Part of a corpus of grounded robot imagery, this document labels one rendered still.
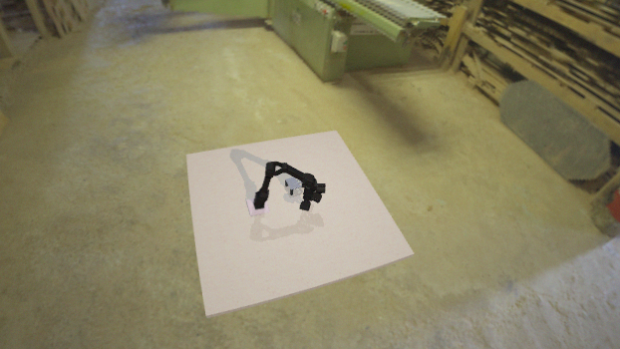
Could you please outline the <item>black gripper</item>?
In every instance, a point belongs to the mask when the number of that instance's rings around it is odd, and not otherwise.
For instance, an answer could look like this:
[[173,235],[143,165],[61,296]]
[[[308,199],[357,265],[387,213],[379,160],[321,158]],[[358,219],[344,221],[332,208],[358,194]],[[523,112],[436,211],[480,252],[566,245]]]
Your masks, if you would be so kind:
[[300,207],[299,207],[300,209],[309,211],[309,208],[310,208],[310,205],[311,205],[310,198],[311,198],[312,194],[313,194],[313,192],[311,194],[307,194],[307,193],[303,192],[303,199],[304,199],[304,201],[302,200],[302,202],[300,204]]

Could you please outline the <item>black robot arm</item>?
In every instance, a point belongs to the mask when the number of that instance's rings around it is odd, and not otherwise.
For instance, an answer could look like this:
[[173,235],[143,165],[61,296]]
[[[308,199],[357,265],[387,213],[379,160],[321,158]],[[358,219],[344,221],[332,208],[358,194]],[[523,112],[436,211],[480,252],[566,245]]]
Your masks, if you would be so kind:
[[[275,167],[281,167],[280,170],[275,170]],[[256,192],[256,196],[254,199],[255,210],[264,208],[264,203],[268,199],[269,195],[269,183],[270,180],[275,175],[280,175],[287,173],[296,177],[297,179],[302,181],[302,187],[304,187],[304,192],[307,194],[312,194],[310,201],[314,200],[317,203],[320,202],[322,198],[322,193],[325,193],[325,183],[317,183],[317,179],[312,174],[305,174],[294,167],[290,166],[288,163],[280,163],[280,162],[269,162],[266,163],[265,167],[265,177],[262,184],[262,187],[259,191]],[[313,191],[314,189],[314,191]]]

